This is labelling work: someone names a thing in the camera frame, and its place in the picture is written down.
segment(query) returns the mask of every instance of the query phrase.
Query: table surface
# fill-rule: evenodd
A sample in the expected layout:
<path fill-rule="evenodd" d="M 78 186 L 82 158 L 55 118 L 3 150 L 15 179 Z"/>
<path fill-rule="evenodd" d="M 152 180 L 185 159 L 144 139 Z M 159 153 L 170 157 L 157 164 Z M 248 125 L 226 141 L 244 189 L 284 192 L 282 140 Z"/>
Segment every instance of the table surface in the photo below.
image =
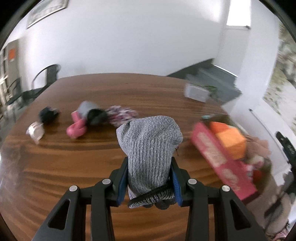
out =
<path fill-rule="evenodd" d="M 201 103 L 183 95 L 185 80 L 144 74 L 91 74 L 59 79 L 23 113 L 1 149 L 0 213 L 18 241 L 30 241 L 45 217 L 73 184 L 89 187 L 119 168 L 125 157 L 116 138 L 116 128 L 103 125 L 70 139 L 66 128 L 71 112 L 84 100 L 101 108 L 130 107 L 139 117 L 167 115 L 175 119 L 183 142 L 174 154 L 180 168 L 205 185 L 220 187 L 218 176 L 190 143 L 194 123 L 202 115 L 224 113 L 214 102 Z M 59 117 L 45 126 L 36 145 L 26 135 L 38 121 L 38 113 L 49 106 Z M 116 241 L 184 240 L 188 207 L 171 205 L 167 210 L 127 207 L 128 195 L 118 208 L 111 208 Z M 86 239 L 90 240 L 90 208 L 86 216 Z M 214 237 L 210 208 L 210 236 Z"/>

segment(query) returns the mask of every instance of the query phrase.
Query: black fabric item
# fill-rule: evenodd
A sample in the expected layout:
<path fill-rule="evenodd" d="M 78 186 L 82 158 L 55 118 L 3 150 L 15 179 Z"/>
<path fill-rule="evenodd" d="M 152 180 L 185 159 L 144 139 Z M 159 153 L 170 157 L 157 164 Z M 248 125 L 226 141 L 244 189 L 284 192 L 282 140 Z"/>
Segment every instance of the black fabric item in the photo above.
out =
<path fill-rule="evenodd" d="M 50 107 L 45 107 L 39 112 L 39 120 L 43 124 L 51 123 L 59 114 L 57 109 L 51 109 Z"/>
<path fill-rule="evenodd" d="M 87 124 L 90 126 L 98 126 L 107 122 L 107 113 L 101 109 L 92 109 L 87 114 Z"/>
<path fill-rule="evenodd" d="M 174 199 L 159 200 L 155 203 L 155 207 L 157 207 L 160 210 L 166 210 L 170 205 L 173 205 L 175 203 L 176 202 Z"/>
<path fill-rule="evenodd" d="M 150 207 L 152 207 L 153 206 L 153 204 L 146 204 L 146 205 L 143 205 L 143 207 L 145 207 L 145 208 L 150 208 Z"/>
<path fill-rule="evenodd" d="M 151 190 L 150 192 L 148 193 L 145 193 L 143 195 L 140 195 L 138 197 L 135 197 L 133 199 L 131 199 L 129 202 L 128 202 L 128 207 L 131 207 L 134 203 L 138 203 L 138 202 L 141 202 L 141 201 L 144 201 L 144 200 L 148 200 L 149 198 L 152 198 L 155 194 L 159 194 L 159 193 L 162 193 L 162 192 L 165 192 L 167 191 L 168 189 L 172 189 L 172 183 L 170 181 L 168 181 L 165 185 L 163 186 L 160 186 L 158 188 L 155 188 L 153 190 Z M 166 199 L 166 200 L 159 200 L 157 201 L 155 204 L 155 206 L 158 208 L 158 209 L 161 209 L 161 210 L 165 210 L 167 209 L 170 205 L 173 205 L 175 204 L 175 200 L 174 199 Z M 143 207 L 145 208 L 150 208 L 152 207 L 153 204 L 146 204 L 146 205 L 143 205 Z"/>

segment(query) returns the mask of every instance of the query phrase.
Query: gray knit sock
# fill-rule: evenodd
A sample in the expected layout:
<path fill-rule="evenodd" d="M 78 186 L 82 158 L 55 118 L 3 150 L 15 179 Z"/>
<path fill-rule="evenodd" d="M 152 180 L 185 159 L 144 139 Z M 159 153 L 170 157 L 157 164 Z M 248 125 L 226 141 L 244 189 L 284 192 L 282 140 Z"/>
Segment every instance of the gray knit sock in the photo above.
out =
<path fill-rule="evenodd" d="M 183 139 L 174 119 L 161 115 L 136 119 L 121 125 L 116 133 L 128 156 L 129 207 L 174 199 L 168 176 L 173 152 Z"/>

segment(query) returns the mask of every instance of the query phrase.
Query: pink floral fabric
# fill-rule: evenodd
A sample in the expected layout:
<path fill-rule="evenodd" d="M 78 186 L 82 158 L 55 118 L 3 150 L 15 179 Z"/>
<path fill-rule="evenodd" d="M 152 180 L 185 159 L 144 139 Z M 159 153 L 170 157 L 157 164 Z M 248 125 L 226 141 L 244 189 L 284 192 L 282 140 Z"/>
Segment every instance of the pink floral fabric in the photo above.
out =
<path fill-rule="evenodd" d="M 129 120 L 134 120 L 138 113 L 130 108 L 122 108 L 120 105 L 113 105 L 107 110 L 109 123 L 115 127 L 119 127 Z"/>

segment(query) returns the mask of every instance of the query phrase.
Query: metal screw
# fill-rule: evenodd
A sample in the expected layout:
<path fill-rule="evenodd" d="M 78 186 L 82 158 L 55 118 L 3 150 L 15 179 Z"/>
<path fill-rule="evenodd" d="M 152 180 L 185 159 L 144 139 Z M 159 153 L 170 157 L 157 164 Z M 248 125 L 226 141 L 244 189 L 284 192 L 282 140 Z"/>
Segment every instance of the metal screw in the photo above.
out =
<path fill-rule="evenodd" d="M 110 182 L 111 182 L 111 180 L 108 179 L 108 178 L 106 178 L 106 179 L 104 179 L 104 180 L 102 181 L 102 183 L 105 184 L 105 185 L 109 184 Z"/>
<path fill-rule="evenodd" d="M 75 192 L 77 189 L 78 189 L 78 187 L 75 185 L 70 186 L 70 188 L 69 188 L 70 192 Z"/>
<path fill-rule="evenodd" d="M 229 192 L 229 191 L 230 191 L 230 187 L 227 186 L 227 185 L 224 185 L 224 186 L 222 186 L 222 190 L 223 190 L 224 192 Z"/>
<path fill-rule="evenodd" d="M 194 178 L 190 178 L 190 179 L 188 180 L 188 183 L 194 185 L 194 184 L 197 183 L 197 181 L 196 181 Z"/>

